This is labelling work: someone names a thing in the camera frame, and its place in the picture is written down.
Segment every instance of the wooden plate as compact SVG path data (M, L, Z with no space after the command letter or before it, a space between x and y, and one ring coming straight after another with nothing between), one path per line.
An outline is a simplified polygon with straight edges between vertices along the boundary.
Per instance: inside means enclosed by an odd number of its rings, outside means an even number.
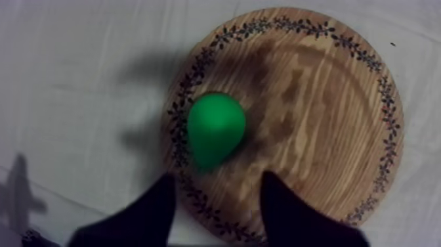
M186 117L213 91L240 101L247 137L223 167L200 175ZM264 170L322 213L361 224L394 179L402 123L392 76L359 34L317 12L265 9L219 26L192 50L165 104L163 160L201 224L228 242L265 245Z

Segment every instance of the decorative border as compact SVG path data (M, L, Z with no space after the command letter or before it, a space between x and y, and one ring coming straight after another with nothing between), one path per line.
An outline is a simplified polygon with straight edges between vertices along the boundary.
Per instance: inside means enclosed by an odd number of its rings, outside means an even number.
M265 17L252 19L252 21L244 23L242 26L224 27L222 32L215 36L210 45L203 47L201 53L196 55L192 71L186 73L183 80L179 83L178 100L173 102L171 109L167 111L173 124L169 132L173 143L172 160L173 165L178 169L178 181L181 189L192 200L192 205L197 210L197 213L204 215L207 219L213 219L216 222L215 227L219 230L220 236L228 234L236 237L237 241L252 243L257 246L266 246L266 237L249 232L247 227L241 226L239 222L231 223L222 220L220 217L221 211L214 209L207 203L208 196L203 191L197 189L193 184L192 178L185 174L184 168L188 166L187 157L189 154L186 148L186 109L189 104L193 103L192 95L194 88L203 83L205 71L215 62L214 57L219 51L223 50L233 41L242 42L252 35L263 34L272 28L285 31L286 33L295 32L299 34L303 32L305 35L315 36L316 39L330 36L334 40L334 46L348 50L352 58L365 63L371 72L379 75L377 80L379 83L378 92L381 94L382 113L384 114L382 121L386 122L388 126L388 139L383 140L385 154L379 161L379 174L373 182L373 191L358 207L354 208L352 213L349 213L341 220L342 223L357 226L363 219L364 214L372 211L375 205L378 204L379 199L375 195L385 192L385 188L389 183L390 168L394 165L394 157L397 155L394 151L396 148L397 131L400 129L400 125L394 117L396 107L392 99L393 84L387 77L380 75L383 70L380 60L377 60L375 55L369 55L367 50L363 50L359 43L353 41L353 37L336 35L334 33L335 28L329 27L328 22L313 24L309 19L290 20L288 17L282 16L280 18L275 17L273 20L268 20Z

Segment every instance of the table surface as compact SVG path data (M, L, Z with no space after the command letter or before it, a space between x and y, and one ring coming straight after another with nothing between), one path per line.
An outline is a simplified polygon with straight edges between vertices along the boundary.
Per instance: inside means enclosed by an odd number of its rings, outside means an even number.
M439 0L0 0L1 221L63 244L135 200L163 172L161 107L190 49L237 15L286 6L355 29L400 92L403 157L361 227L372 246L441 246ZM222 243L181 207L169 242Z

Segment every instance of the green balloon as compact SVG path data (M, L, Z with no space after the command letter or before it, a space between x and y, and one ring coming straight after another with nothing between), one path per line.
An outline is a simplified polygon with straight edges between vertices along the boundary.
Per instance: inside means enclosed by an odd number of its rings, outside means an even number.
M224 93L200 97L191 107L187 131L195 165L211 171L237 147L245 133L245 113Z

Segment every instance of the wood grain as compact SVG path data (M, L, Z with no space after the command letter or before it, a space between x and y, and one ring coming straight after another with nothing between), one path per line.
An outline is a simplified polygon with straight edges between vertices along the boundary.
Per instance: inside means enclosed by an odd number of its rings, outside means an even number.
M191 70L194 57L203 47L209 47L224 27L278 16L328 22L335 27L336 34L352 37L368 54L379 58L354 30L328 16L293 8L251 12L219 26L195 46L170 88L162 126L165 165L171 171L189 175L195 187L208 195L207 204L213 210L221 210L221 221L238 222L263 235L258 195L264 170L277 173L312 207L344 221L370 196L376 200L384 197L383 191L373 192L374 180L381 172L384 139L390 134L388 123L381 121L384 103L377 83L379 77L386 76L393 85L386 66L383 65L380 74L371 72L344 48L336 47L329 36L316 39L303 32L272 28L241 42L231 42L216 53L214 65L207 69L203 83L192 93L196 99L207 92L223 92L240 102L247 114L247 133L241 147L210 174L196 173L191 159L186 168L173 166L173 144L169 136L173 124L166 112L176 101L179 83ZM396 107L394 118L402 126L402 107L395 87L390 95ZM394 142L397 157L388 169L385 191L398 168L401 131ZM213 234L229 242L238 241L234 235L221 236L215 227L217 221L198 213L185 190L181 197L190 212ZM357 223L364 222L371 213L372 210L364 210Z

